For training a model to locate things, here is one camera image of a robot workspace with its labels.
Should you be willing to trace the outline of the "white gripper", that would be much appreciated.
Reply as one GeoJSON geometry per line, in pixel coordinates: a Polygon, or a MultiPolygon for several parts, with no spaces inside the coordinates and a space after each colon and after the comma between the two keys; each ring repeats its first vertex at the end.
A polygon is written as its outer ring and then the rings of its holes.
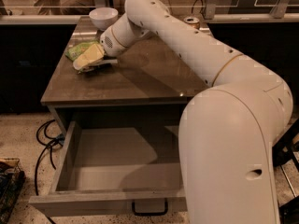
{"type": "Polygon", "coordinates": [[[100,35],[100,44],[89,46],[73,61],[73,67],[80,72],[89,71],[93,65],[104,59],[105,53],[109,57],[118,57],[126,50],[126,47],[117,41],[111,28],[100,35]]]}

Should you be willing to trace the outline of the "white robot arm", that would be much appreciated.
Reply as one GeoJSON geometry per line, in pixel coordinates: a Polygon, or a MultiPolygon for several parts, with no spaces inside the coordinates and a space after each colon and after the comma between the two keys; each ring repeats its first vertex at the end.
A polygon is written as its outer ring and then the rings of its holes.
{"type": "Polygon", "coordinates": [[[207,85],[178,127],[190,224],[280,224],[272,147],[292,116],[287,83],[171,16],[159,0],[125,0],[124,10],[101,35],[107,56],[153,33],[207,85]]]}

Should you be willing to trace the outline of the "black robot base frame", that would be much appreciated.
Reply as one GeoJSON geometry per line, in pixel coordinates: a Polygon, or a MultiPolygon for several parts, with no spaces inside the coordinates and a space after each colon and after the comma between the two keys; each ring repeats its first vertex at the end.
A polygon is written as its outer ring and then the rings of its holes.
{"type": "Polygon", "coordinates": [[[281,224],[299,224],[299,119],[293,120],[273,147],[281,224]]]}

